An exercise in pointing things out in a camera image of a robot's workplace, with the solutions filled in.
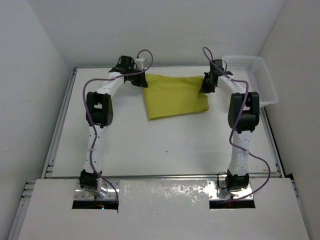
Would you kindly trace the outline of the yellow-green trousers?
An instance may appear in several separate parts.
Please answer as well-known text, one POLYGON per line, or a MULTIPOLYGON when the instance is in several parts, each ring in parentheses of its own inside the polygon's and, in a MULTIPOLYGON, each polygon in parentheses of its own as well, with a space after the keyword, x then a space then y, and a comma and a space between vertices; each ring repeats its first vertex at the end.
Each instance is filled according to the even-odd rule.
POLYGON ((171 77, 147 74, 142 91, 147 118, 156 120, 205 112, 208 97, 200 92, 202 76, 171 77))

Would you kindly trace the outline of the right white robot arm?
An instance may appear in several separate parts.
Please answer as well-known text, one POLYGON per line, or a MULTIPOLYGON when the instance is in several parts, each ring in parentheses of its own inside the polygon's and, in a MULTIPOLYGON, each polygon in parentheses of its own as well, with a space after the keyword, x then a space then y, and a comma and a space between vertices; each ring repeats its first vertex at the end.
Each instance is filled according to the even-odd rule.
POLYGON ((199 92, 213 93, 216 88, 230 97, 227 120, 231 128, 229 142, 232 152, 224 189, 239 191, 249 184, 249 148, 252 133, 260 122, 260 96, 249 91, 249 83, 245 80, 235 80, 229 74, 212 71, 204 73, 199 92))

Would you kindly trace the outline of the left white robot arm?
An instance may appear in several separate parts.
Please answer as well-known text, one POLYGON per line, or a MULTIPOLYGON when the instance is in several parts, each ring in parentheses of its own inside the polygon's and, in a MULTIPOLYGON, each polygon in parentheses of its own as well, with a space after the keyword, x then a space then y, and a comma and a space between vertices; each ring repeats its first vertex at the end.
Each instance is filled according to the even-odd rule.
POLYGON ((104 135, 114 117, 112 96, 126 81, 133 86, 146 88, 146 59, 122 55, 108 72, 108 78, 94 78, 85 83, 82 98, 85 103, 86 120, 89 125, 89 140, 86 160, 80 173, 79 184, 91 193, 101 191, 102 147, 104 135))

